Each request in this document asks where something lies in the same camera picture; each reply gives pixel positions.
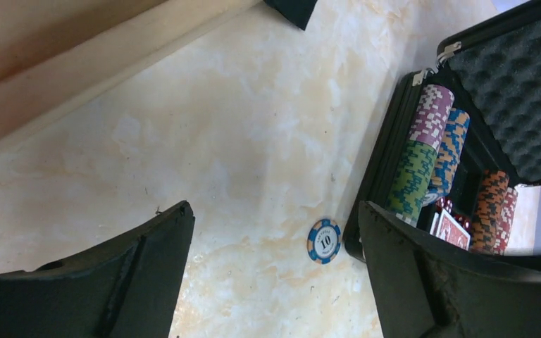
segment orange poker chip stack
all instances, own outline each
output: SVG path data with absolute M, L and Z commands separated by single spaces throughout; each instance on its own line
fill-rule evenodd
M 478 191 L 478 206 L 471 225 L 470 250 L 492 254 L 496 243 L 497 227 L 501 222 L 501 211 L 509 176 L 503 171 L 484 172 L 484 179 Z

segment deck of cards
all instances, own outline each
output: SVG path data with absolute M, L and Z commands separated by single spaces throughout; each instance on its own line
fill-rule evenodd
M 470 234 L 445 209 L 441 210 L 440 215 L 435 214 L 430 234 L 462 249 L 469 249 Z

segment blue and white poker chip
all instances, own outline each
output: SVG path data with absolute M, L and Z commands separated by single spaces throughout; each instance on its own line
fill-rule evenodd
M 308 255 L 319 264 L 330 263 L 341 247 L 341 230 L 334 221 L 322 219 L 316 222 L 308 234 Z

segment wooden beam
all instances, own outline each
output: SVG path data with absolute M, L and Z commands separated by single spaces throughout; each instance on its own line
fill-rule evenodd
M 0 81 L 0 151 L 258 2 L 167 0 Z

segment black egg crate foam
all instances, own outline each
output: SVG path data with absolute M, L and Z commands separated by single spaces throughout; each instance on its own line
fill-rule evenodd
M 422 85 L 413 85 L 414 72 L 395 88 L 344 229 L 345 249 L 361 261 L 358 204 L 385 205 L 423 85 L 452 90 L 471 119 L 448 196 L 454 213 L 473 215 L 484 170 L 503 170 L 510 187 L 541 185 L 541 0 L 451 36 L 438 52 L 455 42 L 461 49 Z M 418 228 L 428 230 L 434 213 L 434 204 L 423 208 Z

